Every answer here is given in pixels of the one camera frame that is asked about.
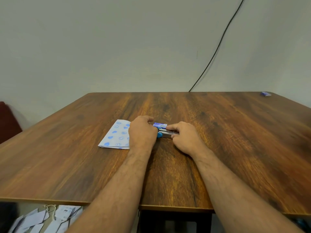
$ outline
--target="forearm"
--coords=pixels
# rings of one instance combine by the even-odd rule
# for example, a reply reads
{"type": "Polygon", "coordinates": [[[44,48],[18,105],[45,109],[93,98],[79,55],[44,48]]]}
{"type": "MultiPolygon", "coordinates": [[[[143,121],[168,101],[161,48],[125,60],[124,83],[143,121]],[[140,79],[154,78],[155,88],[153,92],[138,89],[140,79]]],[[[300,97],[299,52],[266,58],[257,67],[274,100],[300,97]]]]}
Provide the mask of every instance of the forearm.
{"type": "Polygon", "coordinates": [[[207,148],[194,155],[226,232],[302,232],[240,180],[207,148]]]}
{"type": "Polygon", "coordinates": [[[105,188],[70,232],[129,232],[137,213],[151,150],[131,149],[105,188]]]}

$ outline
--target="table top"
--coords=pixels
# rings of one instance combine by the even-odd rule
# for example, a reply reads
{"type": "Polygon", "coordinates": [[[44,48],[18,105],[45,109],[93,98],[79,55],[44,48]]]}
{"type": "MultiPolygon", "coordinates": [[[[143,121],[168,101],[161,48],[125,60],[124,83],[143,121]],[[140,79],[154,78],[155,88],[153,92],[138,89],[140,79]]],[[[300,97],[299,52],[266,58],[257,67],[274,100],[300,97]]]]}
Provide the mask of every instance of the table top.
{"type": "MultiPolygon", "coordinates": [[[[90,203],[128,150],[97,145],[117,119],[192,123],[215,154],[273,207],[311,215],[311,109],[259,92],[89,93],[0,145],[0,200],[90,203]]],[[[193,160],[158,139],[141,209],[213,211],[193,160]]]]}

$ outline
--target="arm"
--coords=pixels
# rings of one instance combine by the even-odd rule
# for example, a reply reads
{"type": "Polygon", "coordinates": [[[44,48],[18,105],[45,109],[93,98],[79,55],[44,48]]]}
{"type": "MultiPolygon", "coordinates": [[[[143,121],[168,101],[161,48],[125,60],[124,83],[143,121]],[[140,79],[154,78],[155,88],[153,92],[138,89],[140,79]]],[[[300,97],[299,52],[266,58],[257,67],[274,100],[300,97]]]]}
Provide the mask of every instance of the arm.
{"type": "Polygon", "coordinates": [[[158,133],[157,128],[148,124],[150,121],[152,117],[138,116],[131,122],[126,160],[67,233],[130,232],[158,133]]]}
{"type": "Polygon", "coordinates": [[[166,129],[178,130],[173,142],[195,161],[211,202],[226,232],[301,232],[240,180],[209,150],[195,127],[180,122],[166,129]]]}

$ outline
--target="gray wall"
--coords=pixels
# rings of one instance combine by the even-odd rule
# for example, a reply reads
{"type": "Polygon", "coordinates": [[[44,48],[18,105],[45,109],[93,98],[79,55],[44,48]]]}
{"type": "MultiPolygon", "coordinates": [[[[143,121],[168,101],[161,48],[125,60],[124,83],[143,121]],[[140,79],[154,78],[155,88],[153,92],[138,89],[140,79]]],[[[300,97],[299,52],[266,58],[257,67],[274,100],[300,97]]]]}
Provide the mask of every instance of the gray wall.
{"type": "MultiPolygon", "coordinates": [[[[25,129],[89,92],[188,91],[240,1],[0,0],[0,100],[25,129]]],[[[310,35],[299,41],[309,3],[246,0],[194,91],[275,91],[310,106],[306,81],[294,96],[286,83],[293,72],[310,82],[295,57],[310,59],[310,35]]]]}

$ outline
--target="white patterned cloth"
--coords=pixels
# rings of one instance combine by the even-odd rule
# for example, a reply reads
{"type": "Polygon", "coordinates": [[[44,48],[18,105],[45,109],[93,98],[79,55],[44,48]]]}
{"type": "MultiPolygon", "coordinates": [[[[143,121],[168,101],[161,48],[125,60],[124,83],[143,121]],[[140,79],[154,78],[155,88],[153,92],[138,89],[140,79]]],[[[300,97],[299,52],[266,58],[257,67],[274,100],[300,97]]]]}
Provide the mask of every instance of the white patterned cloth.
{"type": "Polygon", "coordinates": [[[118,119],[98,146],[104,148],[130,149],[130,136],[128,134],[130,124],[130,121],[118,119]]]}

